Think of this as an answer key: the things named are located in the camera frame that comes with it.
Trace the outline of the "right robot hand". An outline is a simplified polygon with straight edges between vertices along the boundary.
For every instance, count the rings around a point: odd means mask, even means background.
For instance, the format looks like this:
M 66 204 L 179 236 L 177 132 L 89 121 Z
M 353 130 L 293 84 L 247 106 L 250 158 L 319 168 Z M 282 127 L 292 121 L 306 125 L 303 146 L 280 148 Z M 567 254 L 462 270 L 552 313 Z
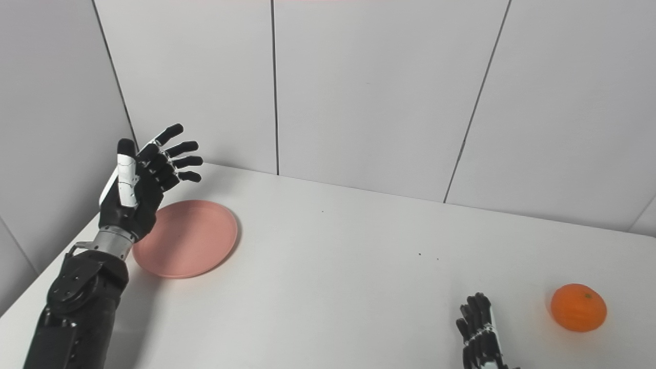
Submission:
M 509 368 L 503 359 L 494 311 L 482 292 L 468 296 L 459 308 L 456 327 L 462 336 L 462 367 Z

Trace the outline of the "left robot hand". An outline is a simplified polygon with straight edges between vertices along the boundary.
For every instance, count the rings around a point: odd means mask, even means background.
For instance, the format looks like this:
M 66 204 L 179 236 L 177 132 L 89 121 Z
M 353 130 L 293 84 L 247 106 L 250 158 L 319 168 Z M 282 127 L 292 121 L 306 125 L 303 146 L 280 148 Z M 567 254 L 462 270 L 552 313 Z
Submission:
M 197 141 L 165 147 L 182 133 L 183 124 L 173 124 L 141 149 L 129 138 L 118 141 L 115 170 L 99 199 L 101 231 L 120 229 L 139 241 L 154 228 L 166 192 L 183 181 L 201 181 L 199 173 L 185 170 L 203 164 L 203 158 L 194 155 Z

